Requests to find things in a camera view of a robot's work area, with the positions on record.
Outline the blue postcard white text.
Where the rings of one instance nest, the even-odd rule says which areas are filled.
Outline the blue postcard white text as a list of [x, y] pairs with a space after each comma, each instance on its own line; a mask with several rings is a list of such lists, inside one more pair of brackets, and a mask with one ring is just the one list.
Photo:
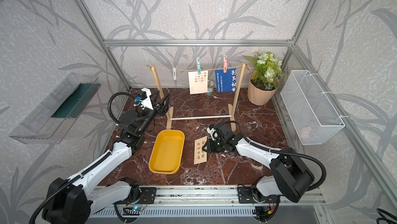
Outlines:
[[217, 92], [235, 92], [237, 88], [237, 69], [215, 70]]

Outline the cream postcard red text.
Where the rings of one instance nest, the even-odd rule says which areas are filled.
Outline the cream postcard red text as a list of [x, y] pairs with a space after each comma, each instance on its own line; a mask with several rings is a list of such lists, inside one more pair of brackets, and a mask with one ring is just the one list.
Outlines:
[[188, 72], [189, 90], [190, 94], [206, 93], [208, 88], [208, 71], [201, 71], [198, 74], [195, 72]]

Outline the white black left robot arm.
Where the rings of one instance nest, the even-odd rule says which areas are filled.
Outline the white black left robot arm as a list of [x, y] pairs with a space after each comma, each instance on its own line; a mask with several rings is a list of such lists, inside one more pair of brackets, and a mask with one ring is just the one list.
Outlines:
[[[135, 106], [141, 108], [142, 112], [126, 111], [121, 116], [122, 120], [118, 120], [112, 112], [112, 102], [120, 95], [133, 99]], [[39, 205], [29, 222], [35, 223], [38, 214], [41, 214], [42, 219], [51, 224], [83, 224], [108, 205], [132, 199], [134, 182], [130, 179], [118, 181], [97, 193], [93, 193], [93, 190], [116, 167], [137, 153], [151, 122], [157, 115], [164, 116], [168, 112], [169, 101], [167, 95], [157, 103], [156, 99], [151, 98], [148, 88], [138, 91], [136, 97], [127, 92], [113, 94], [108, 101], [108, 113], [122, 128], [121, 136], [111, 149], [78, 173], [65, 180], [54, 180], [45, 201]]]

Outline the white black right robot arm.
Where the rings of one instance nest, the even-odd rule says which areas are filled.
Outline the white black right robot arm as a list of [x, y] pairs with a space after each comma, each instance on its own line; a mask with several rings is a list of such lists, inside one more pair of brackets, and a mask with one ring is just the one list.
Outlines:
[[270, 176], [258, 178], [251, 186], [250, 192], [255, 202], [267, 202], [269, 198], [284, 196], [297, 203], [307, 191], [317, 188], [323, 183], [321, 177], [315, 177], [303, 159], [316, 162], [317, 159], [296, 153], [290, 147], [281, 150], [268, 147], [248, 138], [244, 133], [234, 134], [228, 126], [229, 122], [212, 124], [207, 128], [210, 135], [202, 150], [207, 153], [235, 153], [261, 163], [271, 170]]

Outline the green clothespin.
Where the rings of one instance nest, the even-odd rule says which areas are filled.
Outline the green clothespin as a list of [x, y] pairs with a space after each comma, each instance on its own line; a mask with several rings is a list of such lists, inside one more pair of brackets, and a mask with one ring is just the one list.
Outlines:
[[201, 74], [201, 63], [200, 63], [200, 57], [196, 58], [196, 68], [197, 68], [197, 75]]

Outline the pink clothespin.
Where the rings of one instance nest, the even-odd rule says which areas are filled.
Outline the pink clothespin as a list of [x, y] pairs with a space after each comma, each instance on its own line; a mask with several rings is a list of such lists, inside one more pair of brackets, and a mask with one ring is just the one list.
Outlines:
[[223, 56], [223, 73], [227, 73], [227, 55]]

